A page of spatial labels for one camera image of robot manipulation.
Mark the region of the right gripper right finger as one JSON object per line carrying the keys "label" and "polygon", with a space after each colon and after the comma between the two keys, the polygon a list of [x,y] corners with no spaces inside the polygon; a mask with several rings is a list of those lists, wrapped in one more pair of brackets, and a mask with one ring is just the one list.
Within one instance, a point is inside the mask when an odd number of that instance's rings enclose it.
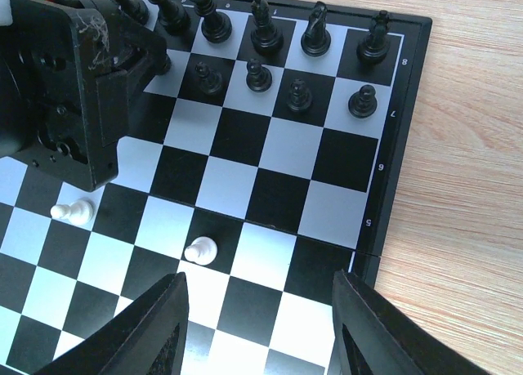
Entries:
{"label": "right gripper right finger", "polygon": [[342,374],[464,374],[466,359],[425,332],[352,273],[333,278]]}

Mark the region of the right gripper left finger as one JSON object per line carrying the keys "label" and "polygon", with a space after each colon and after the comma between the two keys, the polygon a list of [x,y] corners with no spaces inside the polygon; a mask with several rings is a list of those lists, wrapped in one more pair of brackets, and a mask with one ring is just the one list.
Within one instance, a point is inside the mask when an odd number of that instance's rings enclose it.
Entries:
{"label": "right gripper left finger", "polygon": [[189,315],[186,274],[167,274],[38,374],[179,374]]}

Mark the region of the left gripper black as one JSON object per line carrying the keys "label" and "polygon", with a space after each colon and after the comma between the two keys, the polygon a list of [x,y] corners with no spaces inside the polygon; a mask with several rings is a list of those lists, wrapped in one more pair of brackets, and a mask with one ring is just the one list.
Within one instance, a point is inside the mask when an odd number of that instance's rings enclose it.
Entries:
{"label": "left gripper black", "polygon": [[144,0],[9,0],[1,155],[82,190],[118,175],[136,98],[171,63]]}

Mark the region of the white pawn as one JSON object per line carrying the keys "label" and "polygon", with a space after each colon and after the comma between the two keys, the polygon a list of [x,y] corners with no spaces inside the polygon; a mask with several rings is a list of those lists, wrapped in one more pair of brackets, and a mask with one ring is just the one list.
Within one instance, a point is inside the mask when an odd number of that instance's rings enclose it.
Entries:
{"label": "white pawn", "polygon": [[51,207],[52,218],[67,220],[73,225],[86,225],[94,216],[92,204],[85,199],[78,199],[70,204],[56,204]]}
{"label": "white pawn", "polygon": [[184,257],[189,262],[206,266],[216,259],[217,252],[217,244],[213,239],[200,236],[184,250]]}

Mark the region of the black pawn board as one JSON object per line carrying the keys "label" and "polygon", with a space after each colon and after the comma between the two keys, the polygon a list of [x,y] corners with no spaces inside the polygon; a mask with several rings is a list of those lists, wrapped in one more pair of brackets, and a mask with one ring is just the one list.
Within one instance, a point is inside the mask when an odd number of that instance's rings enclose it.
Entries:
{"label": "black pawn board", "polygon": [[247,62],[246,84],[257,93],[266,92],[272,85],[272,73],[259,60],[252,58]]}

